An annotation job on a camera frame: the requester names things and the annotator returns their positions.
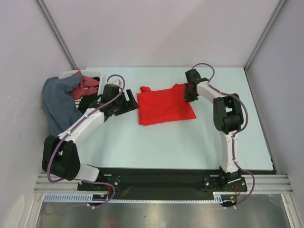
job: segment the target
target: wire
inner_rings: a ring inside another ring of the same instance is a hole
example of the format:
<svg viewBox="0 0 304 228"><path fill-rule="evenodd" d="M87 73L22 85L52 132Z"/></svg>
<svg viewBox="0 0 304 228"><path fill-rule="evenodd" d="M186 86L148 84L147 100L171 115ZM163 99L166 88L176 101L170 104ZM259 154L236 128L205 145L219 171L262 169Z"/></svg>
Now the wire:
<svg viewBox="0 0 304 228"><path fill-rule="evenodd" d="M199 65L206 65L206 66L209 66L209 67L212 69L212 71L213 71L213 74L212 74L211 78L209 79L208 86L209 86L211 89L213 89L214 91L216 91L216 92L218 92L218 93L220 93L220 94L222 94L222 95L230 96L230 97L234 98L235 100L237 100L237 101L241 104L241 106L243 107L243 109L244 109L244 111L245 111L246 120L245 120L244 126L243 126L240 130L236 131L236 132L232 135L232 160L233 160L234 164L236 165L236 167L237 167L238 169L240 169L241 171L243 171L243 172L245 172L245 173L248 173L248 174L252 177L253 183L252 183L252 188L251 188L250 192L248 193L248 195L247 195L241 202L239 202L239 203L237 204L237 205L239 205L239 204L245 202L246 200L248 200L248 198L252 195L252 192L253 192L253 190L254 190L254 188L255 188L255 185L256 185L256 179L255 179L254 175L253 175L250 171L242 169L242 168L238 165L238 163L236 162L236 156L235 156L235 136L236 136L238 133L240 133L240 132L242 132L243 130L245 130L245 128L247 127L247 125L248 125L248 110L246 109L245 104L244 104L237 96L234 96L234 95L232 95L232 94L227 94L227 93L221 92L220 90L218 90L217 88L215 88L214 86L212 86L212 85L210 84L210 81L212 80L212 78L213 78L214 75L215 75L215 69L213 68L213 66L211 66L210 64L207 64L207 63L198 63L198 64L194 65L194 66L192 67L192 69L194 69L196 66L199 66Z"/></svg>
<svg viewBox="0 0 304 228"><path fill-rule="evenodd" d="M123 78L121 75L117 75L117 74L111 75L111 76L108 77L107 82L109 81L109 79L110 79L111 77L114 77L114 76L120 77L120 78L122 79L122 81L123 81L123 87L122 87L121 91L120 91L113 99L111 99L110 101L108 101L108 102L102 104L102 105L99 106L98 108L96 108L96 109L94 109L93 111L91 111L91 112L87 115L87 117L90 117L91 115L93 115L94 113L96 113L96 112L97 112L98 110L100 110L101 108L103 108L103 107L109 105L110 103L112 103L113 101L115 101L115 100L123 93L124 87L125 87L125 80L124 80L124 78ZM82 119L80 119L80 121L79 121L78 123L75 124L75 126L70 130L70 132L67 133L65 136L62 137L62 139L59 141L59 143L57 144L56 148L54 149L54 151L53 151L53 153L52 153L52 156L51 156L51 158L50 158L50 160L49 160L48 166L47 166L47 179L48 179L49 182L51 182L51 183L56 183L56 182L59 182L59 181L63 180L63 178L59 178L59 179L57 179L57 180L52 180L52 179L51 179L50 172L51 172L51 166L52 166L54 157L55 157L56 153L58 152L58 150L59 150L61 144L64 142L64 140L69 136L69 134L71 134L74 130L76 130L76 129L77 129L77 128L86 120L86 119L87 119L87 117L83 117ZM80 180L80 181L86 182L86 183L90 183L90 184L107 185L107 186L109 186L109 187L111 187L111 188L113 189L113 194L112 194L112 196L111 196L108 200L106 200L103 204L101 204L101 205L99 205L99 206L96 206L95 208L101 207L102 205L104 205L105 203L107 203L108 201L110 201L110 200L114 197L114 195L115 195L115 187L114 187L112 184L105 183L105 182L93 182L93 181L88 181L88 180L87 180L87 181L86 181L86 180Z"/></svg>
<svg viewBox="0 0 304 228"><path fill-rule="evenodd" d="M236 185L235 188L236 188L236 192L237 191L239 192L238 195L236 195L236 196L239 196L241 194L241 189L239 189L238 185Z"/></svg>

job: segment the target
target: pile of clothes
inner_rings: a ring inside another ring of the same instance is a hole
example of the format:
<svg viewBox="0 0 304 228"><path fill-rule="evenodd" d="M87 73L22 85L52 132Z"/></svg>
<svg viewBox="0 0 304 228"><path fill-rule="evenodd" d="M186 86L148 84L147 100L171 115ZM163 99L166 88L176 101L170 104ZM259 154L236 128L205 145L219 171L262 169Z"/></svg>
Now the pile of clothes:
<svg viewBox="0 0 304 228"><path fill-rule="evenodd" d="M47 116L48 133L67 130L85 113L98 96L99 77L90 78L77 71L70 77L46 80L42 88L42 110Z"/></svg>

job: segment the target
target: metal floor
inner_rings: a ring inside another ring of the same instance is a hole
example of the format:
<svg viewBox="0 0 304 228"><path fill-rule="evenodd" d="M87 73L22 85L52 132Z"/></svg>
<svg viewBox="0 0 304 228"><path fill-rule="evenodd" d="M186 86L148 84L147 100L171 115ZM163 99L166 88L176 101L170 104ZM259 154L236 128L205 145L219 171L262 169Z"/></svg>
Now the metal floor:
<svg viewBox="0 0 304 228"><path fill-rule="evenodd" d="M253 195L237 209L218 204L109 203L46 215L71 203L43 203L36 228L289 228L281 195Z"/></svg>

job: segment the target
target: red t-shirt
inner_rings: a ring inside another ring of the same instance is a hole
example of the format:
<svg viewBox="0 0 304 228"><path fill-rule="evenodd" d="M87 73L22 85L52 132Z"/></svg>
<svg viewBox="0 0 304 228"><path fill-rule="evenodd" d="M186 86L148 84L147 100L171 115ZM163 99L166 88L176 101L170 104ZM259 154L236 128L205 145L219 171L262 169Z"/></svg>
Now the red t-shirt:
<svg viewBox="0 0 304 228"><path fill-rule="evenodd" d="M141 93L137 94L139 125L195 119L191 105L184 98L185 89L185 84L157 91L142 86Z"/></svg>

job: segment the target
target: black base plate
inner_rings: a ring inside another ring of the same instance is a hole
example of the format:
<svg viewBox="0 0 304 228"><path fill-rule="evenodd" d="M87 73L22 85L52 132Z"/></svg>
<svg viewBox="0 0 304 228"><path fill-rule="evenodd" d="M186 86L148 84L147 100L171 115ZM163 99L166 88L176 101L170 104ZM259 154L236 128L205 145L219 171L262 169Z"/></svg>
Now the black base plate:
<svg viewBox="0 0 304 228"><path fill-rule="evenodd" d="M118 200L212 200L213 192L225 191L235 194L235 184L241 191L247 191L245 178L221 187L217 176L197 174L192 171L160 172L160 170L143 170L143 172L111 172L101 169L98 182L107 182L115 186L114 199ZM105 185L82 183L79 191L107 191Z"/></svg>

